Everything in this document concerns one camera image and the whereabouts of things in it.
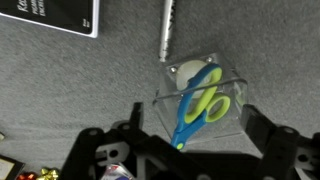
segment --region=gray carpet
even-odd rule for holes
[[[0,18],[0,153],[60,168],[80,130],[108,130],[145,103],[144,130],[168,139],[153,107],[162,1],[104,0],[98,39]],[[169,63],[215,50],[250,84],[250,102],[306,136],[319,131],[320,2],[183,0]],[[244,137],[193,149],[257,153]]]

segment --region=white pen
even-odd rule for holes
[[[162,30],[161,30],[161,44],[159,59],[160,62],[165,62],[168,56],[169,41],[172,35],[172,26],[174,22],[176,0],[165,0],[164,12],[162,19]]]

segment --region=scissors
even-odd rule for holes
[[[222,78],[222,69],[218,64],[207,64],[193,78],[185,90],[198,87],[202,81],[210,76],[209,84],[217,83]],[[178,124],[174,131],[171,145],[181,150],[187,140],[205,124],[221,119],[230,108],[230,97],[223,93],[216,93],[217,86],[205,89],[198,103],[188,112],[194,92],[183,95],[178,108]],[[221,106],[212,114],[210,110],[218,103]]]

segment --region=clear plastic container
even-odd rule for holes
[[[188,81],[186,78],[194,76],[199,71],[199,68],[201,69],[201,67],[208,63],[215,63],[221,67],[221,80],[211,84],[203,82],[196,88],[187,89]],[[212,87],[217,87],[216,93],[222,92],[230,97],[230,107],[221,119],[212,123],[206,123],[201,129],[196,131],[188,139],[186,145],[243,133],[239,118],[242,106],[248,103],[247,82],[237,74],[235,68],[221,54],[213,53],[203,57],[185,59],[182,63],[164,68],[160,76],[160,87],[156,93],[153,105],[170,138],[173,137],[173,133],[177,127],[177,112],[182,97],[188,93],[194,93],[190,110],[197,104],[199,96],[203,91]]]

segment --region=red object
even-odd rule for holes
[[[37,175],[35,173],[23,173],[20,174],[17,180],[36,180]]]

